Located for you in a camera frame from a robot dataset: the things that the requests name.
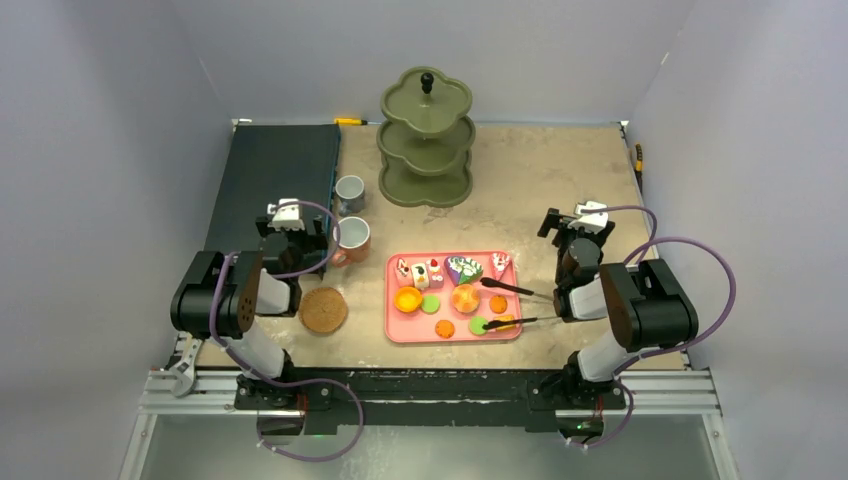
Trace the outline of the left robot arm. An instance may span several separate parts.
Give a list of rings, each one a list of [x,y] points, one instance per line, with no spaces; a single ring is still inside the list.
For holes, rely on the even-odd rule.
[[[295,402],[298,382],[289,353],[255,319],[296,315],[302,298],[299,276],[324,272],[325,225],[322,216],[311,227],[260,217],[257,229],[262,240],[277,247],[272,253],[200,251],[172,299],[175,329],[222,348],[246,377],[261,380],[259,395],[275,409]]]

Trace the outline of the purple green cake slice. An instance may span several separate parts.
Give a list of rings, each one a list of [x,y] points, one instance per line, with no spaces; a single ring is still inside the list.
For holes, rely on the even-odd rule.
[[[473,284],[484,273],[483,266],[467,256],[448,256],[444,260],[444,269],[455,286]]]

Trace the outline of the black metal tongs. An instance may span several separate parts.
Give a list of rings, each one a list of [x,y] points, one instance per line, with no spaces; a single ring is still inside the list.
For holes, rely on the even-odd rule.
[[[550,301],[550,302],[554,301],[554,298],[551,295],[537,293],[533,290],[529,290],[529,289],[514,286],[514,285],[509,285],[509,284],[506,284],[506,283],[501,282],[499,280],[495,280],[494,278],[491,278],[491,277],[482,277],[481,278],[481,284],[484,287],[487,287],[487,288],[496,288],[496,289],[506,290],[506,291],[516,293],[516,294],[519,294],[519,295],[523,295],[523,296],[534,296],[534,297],[538,297],[538,298],[541,298],[543,300]],[[547,321],[547,320],[554,320],[554,319],[562,320],[562,317],[559,316],[559,315],[549,315],[549,316],[543,316],[543,317],[524,317],[524,318],[516,319],[516,322],[519,325],[524,325],[524,324],[533,323],[533,322],[537,322],[537,321]],[[495,331],[494,328],[496,326],[497,326],[497,322],[494,322],[493,320],[491,320],[486,325],[486,328],[487,328],[488,331]]]

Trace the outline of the green three-tier stand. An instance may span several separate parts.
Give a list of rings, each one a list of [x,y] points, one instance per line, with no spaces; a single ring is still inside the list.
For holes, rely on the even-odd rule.
[[[471,148],[476,128],[468,116],[473,96],[462,81],[429,66],[400,75],[380,99],[385,121],[376,144],[383,196],[401,207],[454,207],[473,188]]]

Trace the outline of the pink triangle cake slice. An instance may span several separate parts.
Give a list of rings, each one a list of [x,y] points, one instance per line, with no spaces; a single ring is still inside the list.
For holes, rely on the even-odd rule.
[[[490,256],[490,263],[492,266],[492,277],[495,280],[500,280],[511,265],[512,258],[505,252],[494,252]]]

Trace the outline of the pink cream cake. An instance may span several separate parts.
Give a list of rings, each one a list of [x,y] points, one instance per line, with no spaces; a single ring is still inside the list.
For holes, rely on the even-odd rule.
[[[431,258],[427,262],[429,272],[429,287],[433,289],[442,288],[444,285],[444,274],[442,264],[436,258]]]

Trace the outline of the white roll cake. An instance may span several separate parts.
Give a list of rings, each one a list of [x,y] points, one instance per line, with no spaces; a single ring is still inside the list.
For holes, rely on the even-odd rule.
[[[418,290],[426,290],[430,287],[430,275],[425,263],[416,263],[410,267],[413,286]]]

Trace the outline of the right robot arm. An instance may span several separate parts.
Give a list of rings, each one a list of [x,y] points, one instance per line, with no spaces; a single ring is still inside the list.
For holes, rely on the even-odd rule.
[[[634,266],[605,263],[603,251],[615,224],[550,208],[539,228],[556,232],[557,267],[552,303],[566,323],[606,318],[610,330],[573,353],[563,368],[561,392],[576,407],[596,399],[618,369],[652,349],[669,349],[695,339],[699,319],[667,263],[654,259]]]

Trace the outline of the pink serving tray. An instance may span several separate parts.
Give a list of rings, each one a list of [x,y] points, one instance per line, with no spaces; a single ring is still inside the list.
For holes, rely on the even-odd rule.
[[[418,263],[424,260],[444,260],[451,254],[449,252],[425,252],[425,253],[399,253],[390,256],[385,264],[385,308],[384,308],[384,330],[386,336],[395,343],[435,343],[435,342],[483,342],[483,341],[507,341],[517,338],[522,327],[514,325],[506,330],[489,330],[482,335],[472,331],[477,326],[476,318],[493,320],[497,316],[491,311],[489,300],[494,295],[502,295],[506,298],[507,308],[504,313],[518,319],[521,317],[521,306],[519,296],[514,292],[482,287],[478,283],[474,286],[481,293],[481,305],[469,314],[458,312],[449,304],[450,294],[453,290],[451,281],[440,288],[427,290],[427,295],[439,299],[439,309],[434,313],[426,313],[417,309],[411,313],[405,313],[394,305],[394,298],[401,284],[394,274],[394,268],[400,260],[408,264]],[[449,338],[444,338],[436,332],[439,321],[450,322],[454,327],[454,333]]]

